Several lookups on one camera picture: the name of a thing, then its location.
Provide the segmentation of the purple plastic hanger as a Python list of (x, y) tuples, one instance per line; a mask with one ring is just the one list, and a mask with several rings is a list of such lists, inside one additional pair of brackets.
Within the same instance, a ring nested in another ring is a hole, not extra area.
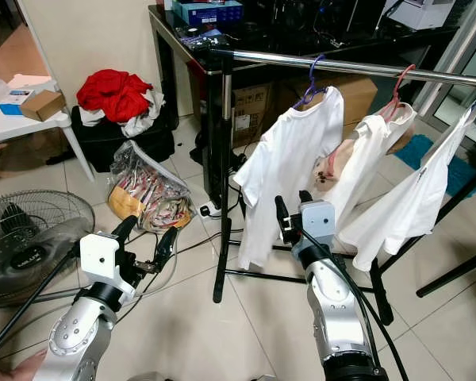
[(317, 66), (317, 63), (321, 61), (321, 59), (324, 59), (325, 55), (320, 54), (317, 56), (317, 58), (314, 59), (314, 61), (311, 63), (309, 66), (309, 86), (306, 88), (304, 91), (304, 94), (301, 95), (301, 97), (298, 99), (298, 102), (296, 102), (295, 105), (293, 105), (293, 109), (299, 110), (303, 108), (303, 106), (307, 106), (313, 101), (315, 98), (315, 95), (319, 94), (319, 92), (325, 92), (325, 89), (322, 88), (322, 90), (319, 90), (317, 88), (317, 80), (315, 79), (314, 76), (314, 70), (315, 67)]

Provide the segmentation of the pink plastic hanger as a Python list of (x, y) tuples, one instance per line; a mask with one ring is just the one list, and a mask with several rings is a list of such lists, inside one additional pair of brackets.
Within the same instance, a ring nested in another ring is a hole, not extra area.
[(397, 77), (397, 82), (393, 86), (393, 97), (391, 97), (390, 101), (387, 102), (385, 106), (379, 111), (379, 115), (383, 117), (386, 122), (390, 122), (395, 117), (397, 110), (402, 107), (401, 104), (401, 97), (400, 97), (400, 87), (402, 81), (404, 81), (406, 74), (416, 68), (415, 64), (409, 65), (404, 70), (402, 70), (401, 74)]

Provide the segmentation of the clear plastic bag of hangers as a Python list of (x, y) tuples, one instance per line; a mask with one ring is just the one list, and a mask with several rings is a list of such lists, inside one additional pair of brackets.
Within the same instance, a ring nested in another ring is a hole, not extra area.
[(114, 177), (108, 207), (120, 218), (139, 218), (136, 227), (162, 233), (190, 224), (190, 188), (129, 140), (116, 150), (110, 167)]

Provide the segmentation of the plain white hanging T-shirt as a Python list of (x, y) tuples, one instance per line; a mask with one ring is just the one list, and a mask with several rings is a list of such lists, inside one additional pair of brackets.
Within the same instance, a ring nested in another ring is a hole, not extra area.
[(342, 142), (343, 124), (343, 95), (336, 87), (326, 87), (318, 104), (304, 111), (289, 109), (261, 135), (252, 155), (234, 175), (248, 204), (238, 249), (240, 268), (266, 265), (279, 238), (275, 196), (298, 200), (318, 160)]
[(476, 119), (476, 101), (446, 132), (428, 160), (339, 232), (357, 251), (354, 268), (368, 271), (381, 250), (397, 254), (408, 238), (431, 233), (448, 185), (448, 166)]

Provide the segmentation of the white power strip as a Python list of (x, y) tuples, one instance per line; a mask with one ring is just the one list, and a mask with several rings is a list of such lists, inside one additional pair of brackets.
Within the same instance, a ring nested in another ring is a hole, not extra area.
[(198, 207), (198, 214), (202, 219), (220, 219), (227, 212), (228, 206), (219, 207), (213, 201), (206, 201)]

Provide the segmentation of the silver black clothes rack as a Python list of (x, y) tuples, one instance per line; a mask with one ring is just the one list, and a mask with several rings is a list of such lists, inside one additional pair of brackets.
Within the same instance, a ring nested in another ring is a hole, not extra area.
[[(232, 76), (234, 72), (234, 61), (248, 61), (256, 64), (271, 64), (286, 67), (306, 67), (309, 68), (313, 60), (301, 56), (289, 56), (275, 53), (261, 53), (254, 51), (243, 50), (227, 50), (227, 48), (211, 48), (208, 53), (209, 56), (220, 57), (219, 62), (222, 65), (222, 70), (216, 72), (222, 76), (223, 90), (220, 91), (220, 101), (222, 106), (208, 106), (209, 111), (220, 111), (220, 116), (209, 116), (208, 119), (213, 127), (209, 127), (209, 148), (203, 152), (203, 180), (205, 180), (205, 188), (209, 193), (209, 199), (216, 203), (217, 206), (228, 206), (228, 174), (230, 174), (230, 164), (228, 163), (227, 155), (230, 155), (231, 137), (230, 130), (225, 134), (226, 127), (230, 127), (230, 97), (232, 89)], [(378, 65), (372, 63), (355, 63), (340, 60), (324, 60), (321, 59), (317, 63), (315, 69), (326, 71), (349, 72), (354, 74), (369, 74), (384, 77), (398, 77), (404, 68)], [(426, 71), (422, 69), (413, 69), (405, 76), (406, 79), (415, 79), (420, 81), (432, 81), (432, 83), (449, 83), (452, 86), (471, 86), (476, 87), (476, 76), (452, 74), (441, 71)], [(476, 189), (476, 175), (470, 179), (462, 189), (459, 190), (452, 197), (448, 203), (445, 203), (439, 210), (436, 224), (441, 222), (446, 215), (450, 214), (460, 202), (470, 195), (471, 191)], [(215, 278), (215, 291), (213, 291), (213, 301), (222, 301), (222, 287), (225, 275), (240, 275), (248, 277), (257, 277), (257, 279), (274, 280), (275, 282), (290, 282), (290, 283), (305, 283), (304, 279), (300, 277), (285, 277), (279, 275), (264, 275), (263, 273), (251, 272), (248, 270), (234, 270), (227, 268), (226, 254), (231, 244), (238, 246), (239, 241), (229, 241), (231, 219), (228, 213), (222, 215), (223, 221), (223, 236), (221, 243), (224, 245), (223, 251), (219, 254), (219, 261), (217, 261), (217, 270)], [(377, 321), (383, 325), (390, 325), (393, 323), (393, 307), (388, 302), (386, 287), (382, 283), (382, 275), (386, 270), (393, 267), (395, 262), (400, 257), (395, 256), (386, 261), (385, 264), (379, 264), (377, 261), (372, 262), (372, 268), (368, 272), (370, 276), (372, 288), (362, 289), (373, 293), (376, 298), (376, 309), (378, 311)], [(449, 270), (445, 275), (441, 275), (435, 282), (421, 287), (417, 292), (419, 298), (424, 295), (431, 294), (432, 291), (439, 289), (444, 284), (452, 282), (453, 279), (458, 279), (459, 276), (466, 275), (470, 270), (476, 269), (476, 256), (464, 261), (464, 264), (457, 266), (457, 268)]]

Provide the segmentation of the white cat print T-shirt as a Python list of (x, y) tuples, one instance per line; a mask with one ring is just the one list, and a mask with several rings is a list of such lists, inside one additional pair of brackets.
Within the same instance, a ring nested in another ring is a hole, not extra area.
[(417, 112), (399, 102), (363, 117), (351, 136), (340, 142), (330, 155), (319, 160), (312, 171), (312, 191), (335, 207), (336, 228), (349, 224), (350, 213), (362, 198), (375, 173), (376, 164), (388, 155), (406, 132), (413, 131)]

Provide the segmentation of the black storage bin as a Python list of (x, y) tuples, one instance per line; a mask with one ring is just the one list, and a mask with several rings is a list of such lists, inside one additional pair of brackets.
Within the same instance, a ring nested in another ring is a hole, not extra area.
[[(175, 152), (172, 133), (177, 126), (177, 113), (169, 111), (166, 115), (155, 119), (150, 129), (132, 137), (132, 141), (156, 162), (164, 162)], [(98, 173), (108, 173), (114, 153), (127, 141), (119, 124), (108, 122), (102, 117), (96, 125), (86, 126), (82, 123), (81, 109), (72, 106), (71, 127), (86, 160)]]

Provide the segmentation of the grey floor fan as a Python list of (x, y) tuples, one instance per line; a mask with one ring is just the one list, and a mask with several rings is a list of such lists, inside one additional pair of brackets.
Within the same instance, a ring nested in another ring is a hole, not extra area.
[(0, 196), (0, 308), (17, 307), (95, 229), (92, 206), (58, 190)]

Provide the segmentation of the white grey crumpled cloth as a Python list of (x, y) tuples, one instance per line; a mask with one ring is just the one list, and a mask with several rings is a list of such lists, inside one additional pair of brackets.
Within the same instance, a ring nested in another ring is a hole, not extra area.
[[(161, 114), (162, 106), (165, 105), (165, 97), (162, 91), (148, 90), (143, 95), (148, 101), (148, 111), (140, 113), (139, 116), (131, 117), (126, 122), (118, 122), (121, 131), (126, 137), (136, 137), (152, 127), (159, 114)], [(100, 122), (108, 122), (108, 117), (104, 111), (86, 111), (79, 109), (79, 116), (83, 126), (92, 127)]]

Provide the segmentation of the printed brown cardboard box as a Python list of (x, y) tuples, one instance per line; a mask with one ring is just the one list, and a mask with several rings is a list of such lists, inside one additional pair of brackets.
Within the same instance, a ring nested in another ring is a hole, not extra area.
[(273, 83), (237, 88), (233, 94), (233, 124), (235, 130), (259, 129), (270, 105)]

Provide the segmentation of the large plain cardboard box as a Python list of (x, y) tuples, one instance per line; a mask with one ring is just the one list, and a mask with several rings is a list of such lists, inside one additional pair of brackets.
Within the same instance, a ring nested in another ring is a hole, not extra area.
[(344, 125), (360, 122), (370, 115), (377, 87), (363, 74), (321, 74), (315, 80), (318, 88), (333, 86), (344, 98)]

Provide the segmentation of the teal floor mat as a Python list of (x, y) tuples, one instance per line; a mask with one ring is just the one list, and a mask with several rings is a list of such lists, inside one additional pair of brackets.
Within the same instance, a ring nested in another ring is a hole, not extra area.
[[(434, 142), (426, 135), (416, 134), (404, 148), (395, 152), (394, 155), (413, 170), (418, 170), (425, 164), (425, 157), (433, 146)], [(449, 196), (455, 196), (476, 175), (476, 168), (471, 167), (459, 157), (453, 157), (448, 171), (446, 194)]]

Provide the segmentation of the red garment pile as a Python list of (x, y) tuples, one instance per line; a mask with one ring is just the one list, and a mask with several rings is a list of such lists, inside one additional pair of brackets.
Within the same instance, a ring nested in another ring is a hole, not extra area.
[(103, 111), (111, 122), (127, 122), (150, 109), (144, 95), (154, 89), (136, 74), (103, 69), (86, 77), (76, 101), (86, 111)]

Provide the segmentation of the small brown cardboard box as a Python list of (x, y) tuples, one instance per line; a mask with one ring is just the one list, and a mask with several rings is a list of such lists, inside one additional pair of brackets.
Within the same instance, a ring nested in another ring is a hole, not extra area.
[(59, 91), (35, 91), (20, 105), (21, 115), (39, 122), (45, 122), (53, 115), (63, 111), (65, 98)]

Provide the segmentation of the black glass table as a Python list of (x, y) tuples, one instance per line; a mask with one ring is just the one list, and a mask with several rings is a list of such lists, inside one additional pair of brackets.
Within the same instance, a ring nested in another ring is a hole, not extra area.
[[(317, 35), (309, 29), (295, 30), (286, 26), (274, 26), (266, 21), (273, 11), (275, 0), (239, 0), (249, 2), (244, 8), (242, 21), (217, 25), (228, 38), (228, 46), (238, 50), (277, 53), (309, 58), (325, 55), (336, 60), (369, 63), (369, 53), (405, 53), (411, 48), (422, 48), (420, 58), (423, 69), (433, 68), (444, 54), (456, 26), (411, 30), (395, 21), (390, 21), (379, 12), (370, 13), (368, 33), (353, 33), (348, 41), (332, 41), (330, 37)], [(220, 202), (222, 183), (219, 156), (203, 148), (215, 148), (213, 130), (222, 120), (222, 74), (220, 63), (205, 52), (194, 52), (182, 42), (190, 26), (173, 10), (172, 0), (159, 0), (148, 7), (152, 32), (157, 40), (158, 56), (163, 61), (162, 81), (165, 94), (180, 95), (180, 86), (190, 86), (190, 94), (179, 97), (180, 104), (194, 108), (199, 123), (199, 132), (190, 156), (202, 164), (206, 157), (210, 163), (203, 167), (203, 185), (209, 199)]]

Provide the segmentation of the white side table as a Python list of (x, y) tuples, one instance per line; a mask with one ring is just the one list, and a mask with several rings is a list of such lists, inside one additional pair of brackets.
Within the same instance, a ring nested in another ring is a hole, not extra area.
[[(10, 88), (32, 88), (32, 90), (52, 90), (60, 91), (57, 81), (50, 76), (38, 76), (27, 74), (14, 74), (12, 79), (13, 86)], [(39, 132), (46, 129), (53, 129), (57, 127), (63, 132), (70, 143), (71, 149), (75, 154), (76, 159), (79, 160), (79, 166), (83, 168), (83, 173), (93, 182), (95, 181), (95, 174), (93, 168), (83, 155), (81, 145), (79, 145), (78, 138), (76, 138), (71, 127), (70, 114), (67, 111), (58, 112), (45, 122), (34, 121), (28, 117), (10, 116), (0, 112), (0, 141), (7, 140), (14, 137), (23, 137), (29, 133)]]

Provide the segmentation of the person's bare leg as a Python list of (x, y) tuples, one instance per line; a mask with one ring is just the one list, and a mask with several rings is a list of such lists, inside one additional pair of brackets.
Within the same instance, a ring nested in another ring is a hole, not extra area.
[(33, 381), (42, 366), (46, 351), (36, 352), (34, 356), (23, 360), (12, 371), (0, 371), (0, 381)]

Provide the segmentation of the blue white booklet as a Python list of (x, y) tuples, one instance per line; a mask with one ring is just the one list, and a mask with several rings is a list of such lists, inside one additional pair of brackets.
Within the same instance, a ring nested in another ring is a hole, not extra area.
[(4, 98), (0, 99), (0, 112), (3, 115), (23, 116), (23, 105), (35, 94), (32, 88), (10, 88)]

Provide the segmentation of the blue product box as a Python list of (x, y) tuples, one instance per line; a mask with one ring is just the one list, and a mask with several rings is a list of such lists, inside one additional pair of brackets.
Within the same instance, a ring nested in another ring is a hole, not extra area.
[(172, 9), (192, 26), (238, 22), (244, 14), (237, 0), (174, 0)]

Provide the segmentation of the white product box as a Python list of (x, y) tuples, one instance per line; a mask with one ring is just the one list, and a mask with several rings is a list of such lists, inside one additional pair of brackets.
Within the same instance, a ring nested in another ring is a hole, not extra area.
[(444, 26), (455, 0), (387, 0), (383, 16), (410, 29)]

